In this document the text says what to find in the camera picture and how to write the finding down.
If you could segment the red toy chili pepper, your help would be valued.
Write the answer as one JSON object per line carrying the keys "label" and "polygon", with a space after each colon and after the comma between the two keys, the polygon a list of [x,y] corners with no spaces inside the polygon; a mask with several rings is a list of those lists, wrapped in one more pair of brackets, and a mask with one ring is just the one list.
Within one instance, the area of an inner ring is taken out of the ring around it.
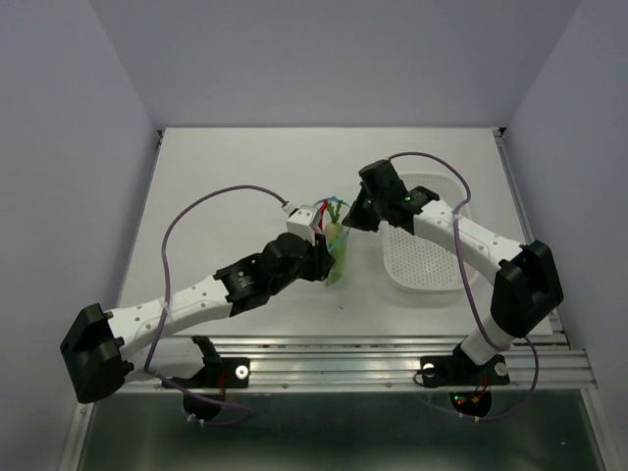
{"label": "red toy chili pepper", "polygon": [[327,200],[324,200],[320,204],[320,207],[318,208],[318,214],[319,214],[318,230],[320,232],[324,230],[324,218],[325,218],[325,213],[327,211],[328,205],[329,205],[329,202]]}

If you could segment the green toy pepper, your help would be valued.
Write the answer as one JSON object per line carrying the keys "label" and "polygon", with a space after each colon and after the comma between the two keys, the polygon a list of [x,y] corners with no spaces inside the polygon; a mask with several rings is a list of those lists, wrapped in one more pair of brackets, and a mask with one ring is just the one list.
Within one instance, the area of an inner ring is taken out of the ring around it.
{"label": "green toy pepper", "polygon": [[327,285],[332,286],[338,283],[344,273],[346,254],[347,254],[347,241],[335,243],[331,247],[330,254],[333,256],[335,263],[330,270],[329,277],[327,278]]}

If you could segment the white toy radish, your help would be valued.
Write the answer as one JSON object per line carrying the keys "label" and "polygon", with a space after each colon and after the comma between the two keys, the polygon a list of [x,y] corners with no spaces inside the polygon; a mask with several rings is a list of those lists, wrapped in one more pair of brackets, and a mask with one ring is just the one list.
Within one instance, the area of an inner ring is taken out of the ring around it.
{"label": "white toy radish", "polygon": [[326,214],[329,221],[324,227],[324,235],[329,247],[339,242],[344,234],[344,227],[341,223],[342,209],[346,206],[343,200],[329,201]]}

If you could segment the clear zip top bag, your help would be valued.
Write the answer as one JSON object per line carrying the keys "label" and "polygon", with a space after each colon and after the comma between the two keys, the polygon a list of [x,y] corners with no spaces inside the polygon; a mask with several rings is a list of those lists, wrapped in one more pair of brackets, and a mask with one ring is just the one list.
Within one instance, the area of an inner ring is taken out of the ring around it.
{"label": "clear zip top bag", "polygon": [[336,196],[330,196],[318,200],[315,207],[321,214],[319,231],[325,236],[328,251],[335,261],[326,280],[327,286],[333,286],[344,274],[350,228],[342,224],[342,217],[349,205]]}

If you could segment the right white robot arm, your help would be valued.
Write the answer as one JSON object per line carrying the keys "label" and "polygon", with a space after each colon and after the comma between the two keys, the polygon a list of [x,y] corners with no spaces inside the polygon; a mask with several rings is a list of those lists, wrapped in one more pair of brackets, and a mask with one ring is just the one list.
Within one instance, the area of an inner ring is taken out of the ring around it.
{"label": "right white robot arm", "polygon": [[475,382],[491,360],[526,338],[563,301],[545,243],[504,238],[462,216],[458,207],[426,187],[407,188],[389,159],[362,168],[358,175],[360,191],[345,225],[364,232],[376,231],[381,223],[402,229],[454,254],[460,269],[471,266],[493,287],[489,315],[475,319],[475,331],[444,366],[436,366],[436,376],[453,372],[463,383]]}

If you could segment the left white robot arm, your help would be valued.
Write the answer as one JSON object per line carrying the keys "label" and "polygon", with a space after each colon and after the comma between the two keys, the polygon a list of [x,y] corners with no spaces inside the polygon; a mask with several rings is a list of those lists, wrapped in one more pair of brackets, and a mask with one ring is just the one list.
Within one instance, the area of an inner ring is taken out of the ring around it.
{"label": "left white robot arm", "polygon": [[157,341],[261,307],[297,280],[323,282],[334,264],[322,235],[308,241],[283,233],[189,288],[128,308],[82,308],[60,344],[78,402],[115,393],[142,368],[132,358],[145,352],[152,360]]}

